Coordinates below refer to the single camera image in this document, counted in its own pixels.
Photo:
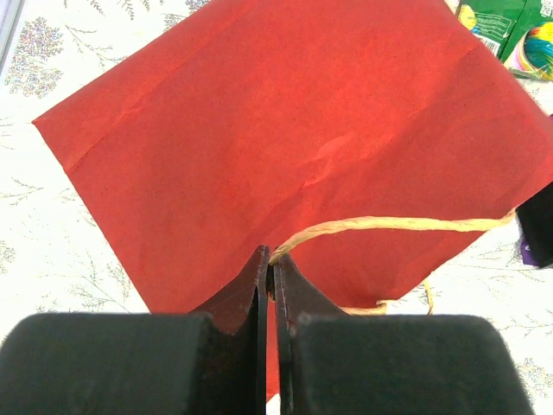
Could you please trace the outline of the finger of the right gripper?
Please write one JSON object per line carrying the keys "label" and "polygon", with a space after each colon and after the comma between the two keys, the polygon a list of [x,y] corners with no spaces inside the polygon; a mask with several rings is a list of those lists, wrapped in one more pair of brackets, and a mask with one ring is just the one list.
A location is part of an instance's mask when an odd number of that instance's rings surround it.
{"label": "finger of the right gripper", "polygon": [[520,251],[525,265],[552,267],[553,184],[540,190],[517,209],[522,231]]}

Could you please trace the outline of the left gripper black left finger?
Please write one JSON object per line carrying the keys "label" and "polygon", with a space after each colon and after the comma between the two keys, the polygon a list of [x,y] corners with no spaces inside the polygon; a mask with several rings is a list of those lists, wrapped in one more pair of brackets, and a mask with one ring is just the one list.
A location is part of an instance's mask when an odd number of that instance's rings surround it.
{"label": "left gripper black left finger", "polygon": [[4,414],[263,414],[269,250],[186,314],[36,314],[1,349]]}

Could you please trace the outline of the red brown paper bag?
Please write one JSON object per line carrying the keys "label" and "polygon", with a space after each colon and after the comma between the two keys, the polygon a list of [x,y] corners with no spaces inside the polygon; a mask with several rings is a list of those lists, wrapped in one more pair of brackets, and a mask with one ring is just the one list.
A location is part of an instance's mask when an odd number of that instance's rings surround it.
{"label": "red brown paper bag", "polygon": [[331,220],[498,219],[552,122],[443,1],[212,1],[35,120],[152,312]]}

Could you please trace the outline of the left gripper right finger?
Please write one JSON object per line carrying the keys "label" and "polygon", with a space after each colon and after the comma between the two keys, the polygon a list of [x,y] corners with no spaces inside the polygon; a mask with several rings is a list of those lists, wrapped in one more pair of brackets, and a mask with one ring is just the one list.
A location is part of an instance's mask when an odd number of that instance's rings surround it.
{"label": "left gripper right finger", "polygon": [[272,268],[284,414],[532,413],[499,332],[477,316],[351,316]]}

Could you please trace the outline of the floral table mat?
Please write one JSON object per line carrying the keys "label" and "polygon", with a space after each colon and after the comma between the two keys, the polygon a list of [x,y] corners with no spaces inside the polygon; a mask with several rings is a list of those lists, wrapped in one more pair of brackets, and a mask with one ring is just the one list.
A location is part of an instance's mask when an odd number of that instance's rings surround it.
{"label": "floral table mat", "polygon": [[[1,332],[38,312],[145,305],[33,126],[36,116],[171,29],[199,1],[1,4]],[[483,316],[504,337],[538,414],[552,411],[552,272],[517,222],[485,234],[390,306]]]}

